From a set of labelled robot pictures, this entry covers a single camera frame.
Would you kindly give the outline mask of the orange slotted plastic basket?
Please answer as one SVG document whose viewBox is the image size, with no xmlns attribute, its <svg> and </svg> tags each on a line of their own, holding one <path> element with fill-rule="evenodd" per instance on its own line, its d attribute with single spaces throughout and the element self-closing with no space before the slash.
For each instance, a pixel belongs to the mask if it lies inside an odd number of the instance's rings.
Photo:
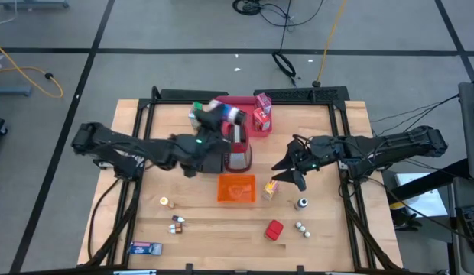
<svg viewBox="0 0 474 275">
<path fill-rule="evenodd" d="M 218 177 L 217 201 L 253 203 L 256 201 L 255 184 L 253 174 L 221 174 Z"/>
</svg>

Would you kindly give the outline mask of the yellow Corn Pops cereal box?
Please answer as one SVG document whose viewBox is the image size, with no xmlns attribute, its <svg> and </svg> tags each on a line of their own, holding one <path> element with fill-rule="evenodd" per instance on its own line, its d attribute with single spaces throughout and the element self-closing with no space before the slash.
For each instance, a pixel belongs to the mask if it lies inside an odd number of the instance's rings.
<svg viewBox="0 0 474 275">
<path fill-rule="evenodd" d="M 277 180 L 270 180 L 264 185 L 261 195 L 264 199 L 270 201 L 278 191 L 278 188 L 279 182 Z"/>
</svg>

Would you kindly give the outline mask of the purple spice bottle black cap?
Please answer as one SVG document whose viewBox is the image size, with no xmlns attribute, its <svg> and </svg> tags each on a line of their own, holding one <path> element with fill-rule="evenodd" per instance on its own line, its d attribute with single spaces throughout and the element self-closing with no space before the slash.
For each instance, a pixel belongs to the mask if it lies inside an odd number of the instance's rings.
<svg viewBox="0 0 474 275">
<path fill-rule="evenodd" d="M 243 125 L 246 120 L 243 110 L 215 99 L 209 102 L 209 111 L 232 125 Z"/>
</svg>

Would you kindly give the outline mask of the black support beam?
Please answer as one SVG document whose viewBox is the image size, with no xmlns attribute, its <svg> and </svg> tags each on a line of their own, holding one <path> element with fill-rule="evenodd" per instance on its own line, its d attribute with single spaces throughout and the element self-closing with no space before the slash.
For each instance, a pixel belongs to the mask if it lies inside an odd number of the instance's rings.
<svg viewBox="0 0 474 275">
<path fill-rule="evenodd" d="M 388 203 L 394 204 L 398 201 L 419 196 L 433 189 L 447 186 L 455 178 L 469 178 L 469 161 L 467 158 L 392 189 L 392 195 L 388 194 Z"/>
</svg>

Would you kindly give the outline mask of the black perforated panel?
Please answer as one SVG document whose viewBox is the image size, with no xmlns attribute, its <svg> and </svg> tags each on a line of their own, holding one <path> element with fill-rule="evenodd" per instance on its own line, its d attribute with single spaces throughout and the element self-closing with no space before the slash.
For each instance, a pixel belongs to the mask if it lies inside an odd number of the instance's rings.
<svg viewBox="0 0 474 275">
<path fill-rule="evenodd" d="M 289 89 L 258 89 L 253 95 L 265 94 L 272 102 L 332 102 L 349 101 L 349 92 L 345 86 L 324 86 Z"/>
</svg>

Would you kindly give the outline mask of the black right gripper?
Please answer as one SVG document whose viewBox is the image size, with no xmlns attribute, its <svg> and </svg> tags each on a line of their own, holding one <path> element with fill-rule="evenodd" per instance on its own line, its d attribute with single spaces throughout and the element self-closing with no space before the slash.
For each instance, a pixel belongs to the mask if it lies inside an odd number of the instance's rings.
<svg viewBox="0 0 474 275">
<path fill-rule="evenodd" d="M 292 181 L 303 192 L 307 189 L 304 177 L 311 170 L 318 171 L 321 167 L 336 162 L 338 151 L 327 136 L 305 138 L 293 136 L 287 145 L 287 152 L 272 170 L 285 170 L 272 177 L 277 181 Z"/>
</svg>

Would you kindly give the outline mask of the black keyboard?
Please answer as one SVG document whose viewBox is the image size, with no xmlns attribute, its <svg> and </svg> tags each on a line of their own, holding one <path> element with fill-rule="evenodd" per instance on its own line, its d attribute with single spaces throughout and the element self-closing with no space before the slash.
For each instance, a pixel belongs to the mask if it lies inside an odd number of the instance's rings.
<svg viewBox="0 0 474 275">
<path fill-rule="evenodd" d="M 456 208 L 456 216 L 467 236 L 469 248 L 474 253 L 474 205 Z"/>
</svg>

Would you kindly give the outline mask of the patterned paprika tin red lid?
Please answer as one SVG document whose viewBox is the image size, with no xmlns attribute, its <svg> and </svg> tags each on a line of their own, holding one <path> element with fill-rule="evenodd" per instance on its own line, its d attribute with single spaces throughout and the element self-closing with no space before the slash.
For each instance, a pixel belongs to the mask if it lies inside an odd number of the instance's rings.
<svg viewBox="0 0 474 275">
<path fill-rule="evenodd" d="M 279 239 L 283 229 L 284 225 L 281 222 L 277 220 L 271 220 L 265 229 L 264 236 L 270 241 L 276 241 Z"/>
</svg>

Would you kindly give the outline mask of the red cereal box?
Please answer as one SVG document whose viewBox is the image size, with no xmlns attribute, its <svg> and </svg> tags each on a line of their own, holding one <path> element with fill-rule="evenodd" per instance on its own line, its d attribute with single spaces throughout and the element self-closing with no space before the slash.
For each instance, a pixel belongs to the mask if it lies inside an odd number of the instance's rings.
<svg viewBox="0 0 474 275">
<path fill-rule="evenodd" d="M 271 120 L 262 108 L 256 108 L 252 114 L 256 131 L 267 131 L 270 128 Z"/>
</svg>

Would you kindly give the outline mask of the black solid panel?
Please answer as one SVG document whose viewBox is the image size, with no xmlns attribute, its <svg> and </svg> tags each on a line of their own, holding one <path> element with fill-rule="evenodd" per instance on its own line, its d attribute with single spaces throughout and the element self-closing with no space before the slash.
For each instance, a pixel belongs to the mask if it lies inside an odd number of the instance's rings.
<svg viewBox="0 0 474 275">
<path fill-rule="evenodd" d="M 218 96 L 227 96 L 227 92 L 221 91 L 206 91 L 206 90 L 191 90 L 191 89 L 162 89 L 160 91 L 163 99 L 195 99 L 195 100 L 210 100 Z"/>
</svg>

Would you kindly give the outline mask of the blue and white small box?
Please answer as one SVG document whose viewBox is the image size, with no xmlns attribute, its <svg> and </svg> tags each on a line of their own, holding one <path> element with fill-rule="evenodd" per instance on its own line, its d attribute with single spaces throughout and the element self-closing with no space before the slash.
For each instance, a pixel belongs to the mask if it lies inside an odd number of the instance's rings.
<svg viewBox="0 0 474 275">
<path fill-rule="evenodd" d="M 128 252 L 130 254 L 161 256 L 162 247 L 163 245 L 157 242 L 133 241 Z"/>
</svg>

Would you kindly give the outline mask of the grey stand foot bar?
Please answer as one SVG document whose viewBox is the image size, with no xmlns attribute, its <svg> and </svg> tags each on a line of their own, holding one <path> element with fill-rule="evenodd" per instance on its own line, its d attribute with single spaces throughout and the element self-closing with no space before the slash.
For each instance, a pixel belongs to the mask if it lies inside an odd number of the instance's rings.
<svg viewBox="0 0 474 275">
<path fill-rule="evenodd" d="M 31 95 L 30 86 L 0 86 L 0 95 Z"/>
<path fill-rule="evenodd" d="M 68 0 L 0 0 L 0 5 L 4 9 L 19 9 L 19 8 L 46 8 L 53 6 L 60 6 L 62 8 L 69 8 Z"/>
</svg>

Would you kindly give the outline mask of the green cereal box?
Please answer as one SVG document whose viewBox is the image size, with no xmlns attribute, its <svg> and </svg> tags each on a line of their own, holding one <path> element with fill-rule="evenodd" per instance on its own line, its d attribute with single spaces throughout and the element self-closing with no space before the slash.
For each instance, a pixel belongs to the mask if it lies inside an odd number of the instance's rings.
<svg viewBox="0 0 474 275">
<path fill-rule="evenodd" d="M 196 110 L 202 110 L 202 109 L 203 109 L 203 105 L 201 103 L 194 102 L 192 104 L 192 107 L 191 107 L 190 111 L 189 111 L 188 118 L 189 118 L 190 123 L 191 123 L 194 130 L 197 130 L 198 127 L 200 126 L 200 123 L 198 122 L 194 112 Z"/>
</svg>

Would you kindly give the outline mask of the purple Raisin Bran cereal box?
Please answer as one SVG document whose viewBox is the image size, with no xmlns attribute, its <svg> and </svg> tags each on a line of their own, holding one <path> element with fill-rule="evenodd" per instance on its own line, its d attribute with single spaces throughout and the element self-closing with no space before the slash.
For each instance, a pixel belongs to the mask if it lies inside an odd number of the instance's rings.
<svg viewBox="0 0 474 275">
<path fill-rule="evenodd" d="M 272 107 L 271 99 L 265 93 L 258 94 L 255 97 L 255 106 L 268 115 Z"/>
</svg>

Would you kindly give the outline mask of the pink plastic tray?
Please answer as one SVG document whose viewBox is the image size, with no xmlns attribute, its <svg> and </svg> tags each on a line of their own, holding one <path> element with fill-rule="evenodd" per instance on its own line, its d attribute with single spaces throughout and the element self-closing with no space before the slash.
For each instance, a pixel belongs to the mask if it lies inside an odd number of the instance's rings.
<svg viewBox="0 0 474 275">
<path fill-rule="evenodd" d="M 250 138 L 266 138 L 272 132 L 272 111 L 268 113 L 270 118 L 269 128 L 266 131 L 255 129 L 253 111 L 257 107 L 257 103 L 254 96 L 220 95 L 215 97 L 215 100 L 236 107 L 246 113 L 245 127 Z"/>
</svg>

